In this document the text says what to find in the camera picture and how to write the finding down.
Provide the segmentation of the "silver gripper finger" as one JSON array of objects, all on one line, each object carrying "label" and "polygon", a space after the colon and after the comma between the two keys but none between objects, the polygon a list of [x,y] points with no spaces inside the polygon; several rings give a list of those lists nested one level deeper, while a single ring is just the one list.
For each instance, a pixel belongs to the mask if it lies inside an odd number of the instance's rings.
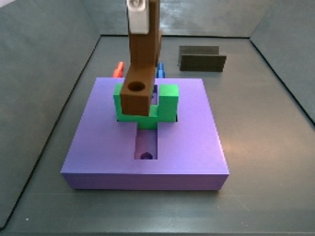
[{"label": "silver gripper finger", "polygon": [[129,32],[149,33],[149,0],[125,0]]}]

